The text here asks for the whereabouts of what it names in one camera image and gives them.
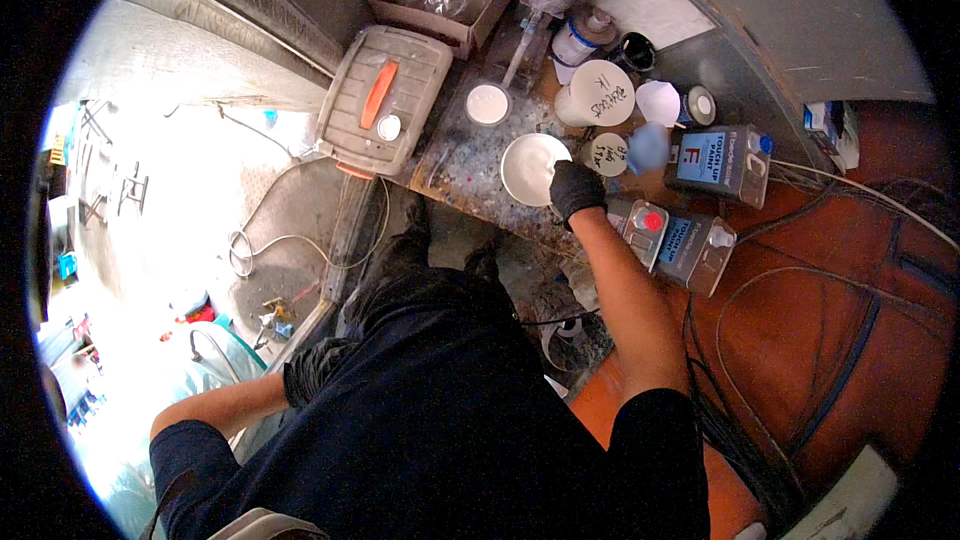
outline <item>gloved hand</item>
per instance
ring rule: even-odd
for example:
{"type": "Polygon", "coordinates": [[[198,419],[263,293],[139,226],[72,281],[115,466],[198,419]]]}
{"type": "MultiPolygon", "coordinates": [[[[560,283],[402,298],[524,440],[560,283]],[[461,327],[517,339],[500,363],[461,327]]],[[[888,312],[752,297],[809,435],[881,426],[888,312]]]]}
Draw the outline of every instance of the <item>gloved hand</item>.
{"type": "Polygon", "coordinates": [[[283,394],[294,409],[302,409],[317,396],[337,366],[354,354],[356,340],[325,337],[283,363],[283,394]]]}
{"type": "Polygon", "coordinates": [[[595,171],[584,164],[571,161],[555,162],[553,169],[550,200],[563,217],[566,229],[570,229],[570,216],[581,209],[607,209],[606,190],[595,171]]]}

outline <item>black shirt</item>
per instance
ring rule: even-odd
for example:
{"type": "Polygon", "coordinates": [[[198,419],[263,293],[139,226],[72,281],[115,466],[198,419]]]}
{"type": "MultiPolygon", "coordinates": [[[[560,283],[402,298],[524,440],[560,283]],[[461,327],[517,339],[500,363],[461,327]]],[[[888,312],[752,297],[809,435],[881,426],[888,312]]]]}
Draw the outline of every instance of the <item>black shirt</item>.
{"type": "Polygon", "coordinates": [[[546,382],[490,285],[428,269],[381,285],[364,343],[243,467],[200,421],[150,443],[168,538],[206,538],[263,507],[333,538],[709,537],[690,399],[630,399],[603,450],[546,382]]]}

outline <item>bottle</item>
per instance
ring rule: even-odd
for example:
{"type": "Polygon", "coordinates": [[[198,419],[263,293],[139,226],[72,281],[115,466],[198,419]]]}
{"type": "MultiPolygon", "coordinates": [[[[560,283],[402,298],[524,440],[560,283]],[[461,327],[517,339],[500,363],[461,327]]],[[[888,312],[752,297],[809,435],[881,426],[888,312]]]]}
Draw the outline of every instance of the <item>bottle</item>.
{"type": "Polygon", "coordinates": [[[553,56],[560,65],[576,67],[594,51],[614,42],[617,29],[603,9],[593,8],[589,15],[573,15],[553,37],[553,56]]]}

